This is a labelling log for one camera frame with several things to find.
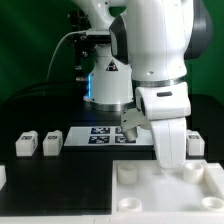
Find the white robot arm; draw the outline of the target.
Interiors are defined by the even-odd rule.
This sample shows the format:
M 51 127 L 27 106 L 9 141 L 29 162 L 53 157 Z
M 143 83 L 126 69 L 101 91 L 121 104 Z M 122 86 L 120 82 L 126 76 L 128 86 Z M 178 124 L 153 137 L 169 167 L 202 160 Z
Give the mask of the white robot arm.
M 159 165 L 181 167 L 191 113 L 185 62 L 208 47 L 213 24 L 203 0 L 72 0 L 92 24 L 107 22 L 111 53 L 129 64 L 135 107 L 121 114 L 129 141 L 149 129 Z

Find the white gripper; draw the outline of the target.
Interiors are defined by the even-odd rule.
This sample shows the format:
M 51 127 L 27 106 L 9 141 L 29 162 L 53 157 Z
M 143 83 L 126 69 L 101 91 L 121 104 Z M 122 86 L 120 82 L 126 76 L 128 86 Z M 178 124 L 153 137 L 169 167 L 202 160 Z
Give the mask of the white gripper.
M 161 168 L 176 169 L 186 158 L 186 118 L 150 122 L 154 150 Z

